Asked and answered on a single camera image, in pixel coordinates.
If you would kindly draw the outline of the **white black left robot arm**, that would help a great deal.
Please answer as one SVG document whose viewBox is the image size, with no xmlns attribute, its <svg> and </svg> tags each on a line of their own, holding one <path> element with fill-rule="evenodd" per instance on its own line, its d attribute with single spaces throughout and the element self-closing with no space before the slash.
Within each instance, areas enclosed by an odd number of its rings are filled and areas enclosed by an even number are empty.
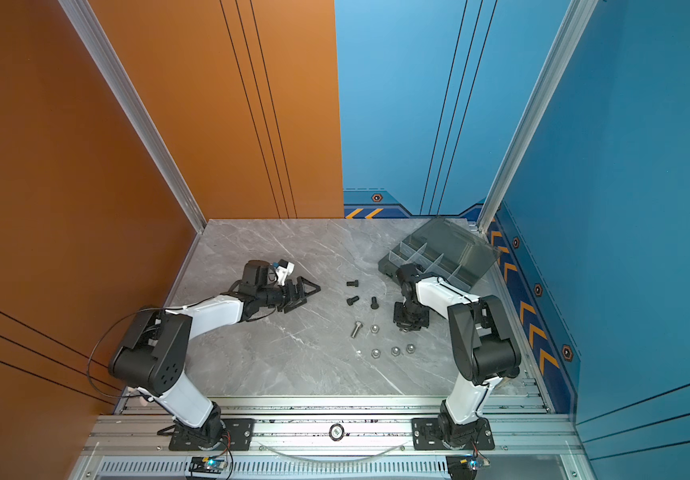
<svg viewBox="0 0 690 480">
<path fill-rule="evenodd" d="M 263 308 L 288 313 L 320 291 L 304 277 L 282 286 L 236 281 L 228 291 L 191 305 L 143 308 L 112 356 L 109 373 L 173 417 L 171 449 L 222 448 L 227 432 L 221 408 L 186 374 L 190 342 L 222 327 L 257 321 Z"/>
</svg>

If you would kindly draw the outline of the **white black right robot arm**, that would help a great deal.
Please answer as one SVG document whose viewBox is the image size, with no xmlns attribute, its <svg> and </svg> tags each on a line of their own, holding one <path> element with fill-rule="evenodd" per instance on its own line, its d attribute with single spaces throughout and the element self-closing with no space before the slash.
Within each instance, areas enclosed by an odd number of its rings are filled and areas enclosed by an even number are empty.
<svg viewBox="0 0 690 480">
<path fill-rule="evenodd" d="M 458 377 L 442 401 L 439 440 L 450 449 L 495 448 L 483 408 L 495 388 L 520 374 L 522 355 L 504 304 L 494 295 L 465 292 L 417 264 L 398 268 L 403 300 L 394 306 L 394 323 L 417 331 L 430 325 L 430 314 L 447 320 Z"/>
</svg>

